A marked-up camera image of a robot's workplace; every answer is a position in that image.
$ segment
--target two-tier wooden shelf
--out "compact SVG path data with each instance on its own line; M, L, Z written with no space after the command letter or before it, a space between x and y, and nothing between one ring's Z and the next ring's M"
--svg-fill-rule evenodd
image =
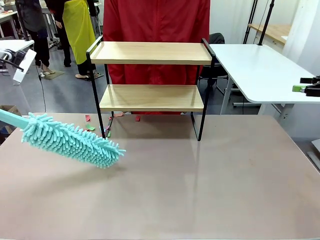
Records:
M203 103L197 83L201 65L209 65L213 70L216 56L205 39L201 43L180 42L114 42L102 41L99 37L88 49L87 60L91 64L104 64L107 87L99 102L93 70L90 78L99 116L100 127L104 129L101 110L139 112L202 112L199 134L200 141L209 99L209 83ZM195 85L129 85L110 84L107 64L147 64L147 65L197 65Z

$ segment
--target light stand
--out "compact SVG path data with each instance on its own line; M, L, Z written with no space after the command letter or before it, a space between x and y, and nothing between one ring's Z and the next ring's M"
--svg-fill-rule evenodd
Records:
M271 17L271 13L272 13L272 10L273 10L274 6L275 6L275 0L271 0L269 12L268 12L268 15L266 16L266 20L265 20L265 24L264 24L264 27L263 27L263 31L262 31L262 34L261 34L261 37L260 37L260 41L258 43L259 46L262 46L262 42L264 40L266 31L267 31L267 27L268 27L268 24L269 24L269 20L270 20L270 17Z
M257 4L258 4L258 0L253 0L252 9L251 9L251 13L250 13L250 18L249 18L249 21L248 21L248 25L246 26L246 31L245 31L245 35L244 35L243 44L247 44L249 33L250 33L250 29L251 29L251 27L249 27L249 24L252 24L252 22L254 20L256 9L257 9Z

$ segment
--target lower shelf board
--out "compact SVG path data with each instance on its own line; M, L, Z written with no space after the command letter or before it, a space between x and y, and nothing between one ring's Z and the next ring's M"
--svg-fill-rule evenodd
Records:
M100 102L104 111L202 112L196 85L109 84Z

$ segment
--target teal microfiber duster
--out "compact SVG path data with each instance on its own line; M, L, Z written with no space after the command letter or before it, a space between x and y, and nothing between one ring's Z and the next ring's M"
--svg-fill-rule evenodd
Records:
M0 109L0 121L21 128L22 142L99 168L110 167L126 151L119 149L118 143L115 145L93 132L74 127L74 124L54 121L47 114L35 116L29 113L27 119Z

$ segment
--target chenille bristle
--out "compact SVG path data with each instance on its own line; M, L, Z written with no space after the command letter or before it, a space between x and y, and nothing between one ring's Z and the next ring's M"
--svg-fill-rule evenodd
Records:
M22 131L22 142L99 168L110 167L126 151L119 149L119 144L74 127L74 124L54 121L47 114L29 113L29 124Z

